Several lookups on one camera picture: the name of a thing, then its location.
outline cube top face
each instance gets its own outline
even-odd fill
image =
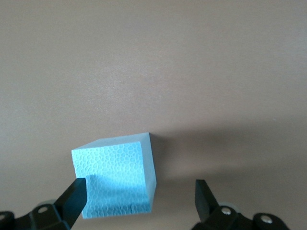
[[[150,212],[156,186],[149,133],[99,139],[71,151],[86,178],[85,219]]]

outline cube front face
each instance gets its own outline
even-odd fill
[[[71,152],[76,177],[86,178],[88,201],[82,212],[83,218],[151,211],[156,180],[148,141],[149,134],[141,134],[138,142],[111,146],[103,146],[110,141],[101,139],[94,147],[95,142],[92,142]]]

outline blue foam cube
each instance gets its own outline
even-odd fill
[[[156,177],[149,133],[99,139],[71,151],[86,179],[84,219],[151,212]]]

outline gray surface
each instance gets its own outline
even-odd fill
[[[307,2],[1,1],[0,208],[74,180],[70,150],[153,134],[150,215],[74,229],[181,229],[194,180],[306,229]]]

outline cube side face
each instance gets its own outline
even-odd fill
[[[83,218],[151,211],[140,142],[72,152],[77,178],[86,178],[88,202]]]
[[[147,133],[146,136],[141,140],[141,148],[142,148],[142,154],[143,154],[146,191],[147,191],[150,206],[152,208],[157,181],[156,181],[156,176],[155,176],[155,169],[154,169],[154,163],[153,163],[154,160],[153,160],[153,153],[152,153],[149,133]]]

